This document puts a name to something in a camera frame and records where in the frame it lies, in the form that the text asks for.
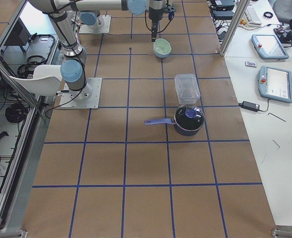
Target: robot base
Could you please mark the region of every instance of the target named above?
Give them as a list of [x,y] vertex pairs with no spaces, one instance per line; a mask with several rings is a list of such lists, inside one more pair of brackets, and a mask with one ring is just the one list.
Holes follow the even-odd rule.
[[[71,97],[68,93],[63,93],[60,101],[60,105],[67,103],[63,106],[60,106],[61,109],[98,109],[98,104],[100,102],[100,95],[102,89],[102,78],[87,78],[87,83],[92,87],[92,95],[88,99],[84,100],[71,100]],[[64,85],[64,90],[68,90],[67,84]]]
[[103,33],[109,33],[110,27],[111,27],[111,16],[110,15],[102,15],[102,18],[104,20],[104,24],[99,29],[91,29],[87,25],[83,25],[80,28],[79,33],[80,34],[103,34]]

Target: blue joint cap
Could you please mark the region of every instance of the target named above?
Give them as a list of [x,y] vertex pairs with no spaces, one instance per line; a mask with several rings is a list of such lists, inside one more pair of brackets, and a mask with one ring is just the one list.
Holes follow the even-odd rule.
[[66,82],[74,83],[81,78],[83,68],[78,61],[69,59],[61,65],[60,72]]
[[88,26],[93,26],[97,21],[97,16],[90,11],[83,11],[80,15],[81,21]]
[[147,0],[128,0],[127,5],[132,14],[141,15],[147,9]]

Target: white table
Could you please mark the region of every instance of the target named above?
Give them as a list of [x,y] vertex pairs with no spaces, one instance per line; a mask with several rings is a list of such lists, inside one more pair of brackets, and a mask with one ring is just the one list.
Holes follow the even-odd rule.
[[[246,30],[242,27],[238,27],[234,34],[234,37],[229,45],[229,48],[225,54],[226,57],[251,57],[251,58],[259,58],[258,53],[255,51],[253,44],[251,42],[251,36],[253,34],[271,34],[274,35],[274,29],[279,24],[279,20],[274,14],[268,0],[258,0],[251,1],[251,5],[254,6],[258,17],[262,21],[262,28],[248,28],[254,30]],[[274,16],[270,19],[265,18],[263,16],[264,12],[269,11],[274,14]],[[289,55],[289,59],[282,61],[290,61],[292,60],[292,48],[286,48],[286,51]]]
[[[251,36],[274,34],[273,29],[279,22],[275,15],[271,19],[262,16],[266,11],[274,13],[267,0],[251,3],[263,25],[273,25],[252,31],[238,27],[225,54],[225,61],[237,100],[257,103],[261,110],[266,110],[267,99],[261,98],[258,92],[258,72],[263,65],[292,72],[292,48],[287,48],[289,59],[286,60],[263,60],[259,57]],[[257,68],[246,67],[247,60],[256,62]],[[292,103],[270,101],[269,110],[265,113],[246,109],[241,109],[241,113],[275,223],[292,226]]]

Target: small remote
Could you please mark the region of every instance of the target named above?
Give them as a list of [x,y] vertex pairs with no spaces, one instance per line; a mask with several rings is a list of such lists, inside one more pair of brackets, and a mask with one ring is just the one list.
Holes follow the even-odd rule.
[[252,61],[245,61],[245,65],[248,67],[257,67],[256,62],[252,62]]

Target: black pot lid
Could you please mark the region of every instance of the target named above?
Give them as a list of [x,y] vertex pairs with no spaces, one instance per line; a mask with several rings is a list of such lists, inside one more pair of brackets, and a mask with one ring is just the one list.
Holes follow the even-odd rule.
[[204,123],[203,112],[193,105],[183,105],[175,111],[175,122],[185,130],[198,130]]

